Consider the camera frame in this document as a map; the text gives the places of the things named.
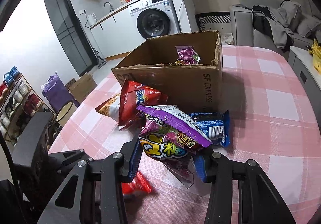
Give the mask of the blue snack packet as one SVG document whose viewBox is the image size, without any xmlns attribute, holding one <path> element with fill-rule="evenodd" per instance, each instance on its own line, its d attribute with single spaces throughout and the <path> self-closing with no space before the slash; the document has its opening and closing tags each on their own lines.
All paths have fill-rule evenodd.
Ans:
<svg viewBox="0 0 321 224">
<path fill-rule="evenodd" d="M 211 140 L 213 145 L 220 145 L 222 147 L 230 145 L 229 110 L 224 113 L 191 113 L 190 116 L 201 131 Z"/>
</svg>

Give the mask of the grey sofa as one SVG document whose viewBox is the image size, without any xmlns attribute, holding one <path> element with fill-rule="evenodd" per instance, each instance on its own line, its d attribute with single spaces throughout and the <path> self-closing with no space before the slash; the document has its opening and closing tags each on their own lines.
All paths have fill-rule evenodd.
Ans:
<svg viewBox="0 0 321 224">
<path fill-rule="evenodd" d="M 287 58 L 290 46 L 320 41 L 320 16 L 291 0 L 239 0 L 230 6 L 235 45 L 270 49 Z"/>
</svg>

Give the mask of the brown cardboard box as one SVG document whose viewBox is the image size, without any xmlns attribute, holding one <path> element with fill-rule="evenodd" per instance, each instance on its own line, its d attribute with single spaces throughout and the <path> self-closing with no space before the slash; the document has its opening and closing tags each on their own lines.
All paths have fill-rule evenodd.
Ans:
<svg viewBox="0 0 321 224">
<path fill-rule="evenodd" d="M 192 46 L 199 63 L 176 64 L 176 46 Z M 132 80 L 161 91 L 185 113 L 211 112 L 219 109 L 222 65 L 220 32 L 199 31 L 147 39 L 112 73 L 120 84 Z"/>
</svg>

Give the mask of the purple candy bag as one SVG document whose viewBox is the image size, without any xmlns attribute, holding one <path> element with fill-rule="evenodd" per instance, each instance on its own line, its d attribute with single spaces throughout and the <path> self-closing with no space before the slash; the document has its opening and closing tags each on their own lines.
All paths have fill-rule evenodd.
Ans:
<svg viewBox="0 0 321 224">
<path fill-rule="evenodd" d="M 162 162 L 186 188 L 194 184 L 194 171 L 190 166 L 193 155 L 212 145 L 211 140 L 196 122 L 177 106 L 139 105 L 146 125 L 139 134 L 146 155 Z"/>
</svg>

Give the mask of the yellow plastic bag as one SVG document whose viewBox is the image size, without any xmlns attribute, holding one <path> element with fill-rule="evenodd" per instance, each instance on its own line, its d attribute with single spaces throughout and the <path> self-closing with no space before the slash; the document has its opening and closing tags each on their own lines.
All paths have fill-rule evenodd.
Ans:
<svg viewBox="0 0 321 224">
<path fill-rule="evenodd" d="M 307 46 L 309 54 L 312 56 L 313 67 L 321 74 L 321 46 L 317 39 L 313 40 L 311 46 Z"/>
</svg>

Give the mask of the white electric kettle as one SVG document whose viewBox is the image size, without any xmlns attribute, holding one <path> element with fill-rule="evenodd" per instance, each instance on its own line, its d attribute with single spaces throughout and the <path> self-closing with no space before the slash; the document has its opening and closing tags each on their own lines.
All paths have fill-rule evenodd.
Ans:
<svg viewBox="0 0 321 224">
<path fill-rule="evenodd" d="M 93 26 L 93 25 L 96 23 L 96 21 L 97 21 L 97 17 L 96 17 L 96 15 L 95 15 L 95 13 L 92 13 L 92 14 L 87 15 L 87 16 L 86 16 L 86 19 L 87 19 L 87 23 L 86 23 L 86 26 L 87 26 L 87 27 Z"/>
</svg>

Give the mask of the white kitchen cabinet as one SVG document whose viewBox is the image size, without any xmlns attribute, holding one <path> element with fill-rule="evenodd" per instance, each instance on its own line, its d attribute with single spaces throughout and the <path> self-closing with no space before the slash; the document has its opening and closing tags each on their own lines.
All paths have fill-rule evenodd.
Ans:
<svg viewBox="0 0 321 224">
<path fill-rule="evenodd" d="M 128 9 L 102 21 L 91 32 L 103 58 L 131 52 L 144 42 Z"/>
</svg>

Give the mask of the silver purple snack bag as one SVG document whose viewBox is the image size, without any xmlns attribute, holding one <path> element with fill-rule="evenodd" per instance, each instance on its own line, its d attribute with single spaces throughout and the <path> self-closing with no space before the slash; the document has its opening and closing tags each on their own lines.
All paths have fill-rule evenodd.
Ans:
<svg viewBox="0 0 321 224">
<path fill-rule="evenodd" d="M 177 65 L 196 65 L 201 60 L 193 46 L 176 46 L 178 58 L 175 61 Z"/>
</svg>

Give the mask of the red chips bag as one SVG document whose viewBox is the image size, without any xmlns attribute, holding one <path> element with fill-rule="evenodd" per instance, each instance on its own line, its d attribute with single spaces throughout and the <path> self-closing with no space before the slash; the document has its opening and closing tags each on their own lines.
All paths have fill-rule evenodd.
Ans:
<svg viewBox="0 0 321 224">
<path fill-rule="evenodd" d="M 118 125 L 123 128 L 134 125 L 141 127 L 145 115 L 138 107 L 164 105 L 167 101 L 168 96 L 161 91 L 126 79 L 120 93 Z"/>
</svg>

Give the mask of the cardboard box on floor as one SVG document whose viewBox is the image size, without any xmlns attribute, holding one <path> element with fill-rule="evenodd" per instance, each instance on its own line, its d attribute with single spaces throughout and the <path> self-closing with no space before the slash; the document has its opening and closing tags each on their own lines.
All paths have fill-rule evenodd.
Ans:
<svg viewBox="0 0 321 224">
<path fill-rule="evenodd" d="M 85 73 L 78 80 L 75 80 L 74 78 L 71 79 L 65 87 L 77 102 L 82 103 L 97 87 L 97 84 L 91 74 Z"/>
</svg>

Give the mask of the purple bag on floor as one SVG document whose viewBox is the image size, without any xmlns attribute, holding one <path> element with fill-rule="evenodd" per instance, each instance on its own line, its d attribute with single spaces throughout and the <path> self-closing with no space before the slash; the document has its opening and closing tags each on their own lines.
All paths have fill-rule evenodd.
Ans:
<svg viewBox="0 0 321 224">
<path fill-rule="evenodd" d="M 50 106 L 57 113 L 67 103 L 72 101 L 76 107 L 79 102 L 61 81 L 57 73 L 50 76 L 45 84 L 41 86 L 42 95 L 48 100 Z"/>
</svg>

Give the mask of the pink plaid tablecloth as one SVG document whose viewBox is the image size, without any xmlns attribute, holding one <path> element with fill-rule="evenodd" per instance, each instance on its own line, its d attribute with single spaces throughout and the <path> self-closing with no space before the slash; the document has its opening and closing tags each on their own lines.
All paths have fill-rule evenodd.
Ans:
<svg viewBox="0 0 321 224">
<path fill-rule="evenodd" d="M 222 109 L 230 112 L 229 159 L 256 160 L 297 223 L 320 205 L 320 132 L 309 99 L 282 56 L 264 48 L 224 46 Z M 84 149 L 103 159 L 131 139 L 96 107 L 120 91 L 107 72 L 65 124 L 51 152 Z M 140 171 L 154 194 L 126 205 L 130 223 L 203 223 L 211 187 L 199 179 L 185 188 L 162 163 L 142 156 Z"/>
</svg>

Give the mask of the round stool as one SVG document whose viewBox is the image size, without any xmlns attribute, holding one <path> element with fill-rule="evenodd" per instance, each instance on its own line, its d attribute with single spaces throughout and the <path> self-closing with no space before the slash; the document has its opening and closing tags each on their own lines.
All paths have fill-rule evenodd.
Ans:
<svg viewBox="0 0 321 224">
<path fill-rule="evenodd" d="M 77 107 L 72 101 L 67 102 L 56 114 L 55 121 L 60 126 L 65 126 L 67 121 L 71 118 L 71 116 L 75 113 Z"/>
</svg>

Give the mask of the red white balloon glue bag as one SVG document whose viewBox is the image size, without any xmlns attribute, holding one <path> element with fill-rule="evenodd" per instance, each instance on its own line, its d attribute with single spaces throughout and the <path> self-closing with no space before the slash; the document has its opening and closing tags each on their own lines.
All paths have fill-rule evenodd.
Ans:
<svg viewBox="0 0 321 224">
<path fill-rule="evenodd" d="M 136 193 L 152 193 L 152 185 L 148 182 L 145 176 L 138 171 L 136 176 L 130 183 L 122 183 L 122 193 L 123 195 L 134 195 Z"/>
</svg>

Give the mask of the grey clothes on sofa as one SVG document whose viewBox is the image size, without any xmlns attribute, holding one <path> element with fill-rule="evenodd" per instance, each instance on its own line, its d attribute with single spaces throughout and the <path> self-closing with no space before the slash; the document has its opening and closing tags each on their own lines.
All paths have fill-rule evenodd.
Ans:
<svg viewBox="0 0 321 224">
<path fill-rule="evenodd" d="M 254 5 L 251 10 L 258 30 L 269 36 L 275 47 L 284 52 L 287 45 L 293 42 L 294 32 L 301 21 L 301 4 L 284 0 L 277 9 Z"/>
</svg>

